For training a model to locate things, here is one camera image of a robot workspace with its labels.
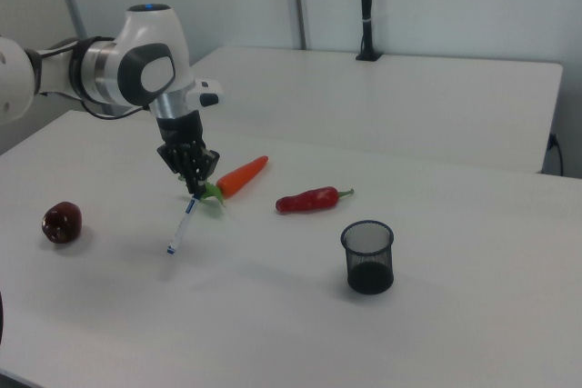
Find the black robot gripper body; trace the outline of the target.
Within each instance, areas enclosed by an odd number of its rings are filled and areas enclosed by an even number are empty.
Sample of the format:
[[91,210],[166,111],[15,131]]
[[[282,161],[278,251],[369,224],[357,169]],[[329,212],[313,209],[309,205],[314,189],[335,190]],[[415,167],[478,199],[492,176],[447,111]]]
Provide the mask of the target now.
[[163,144],[157,149],[174,174],[187,181],[205,181],[215,171],[219,153],[206,147],[198,110],[180,117],[157,118]]

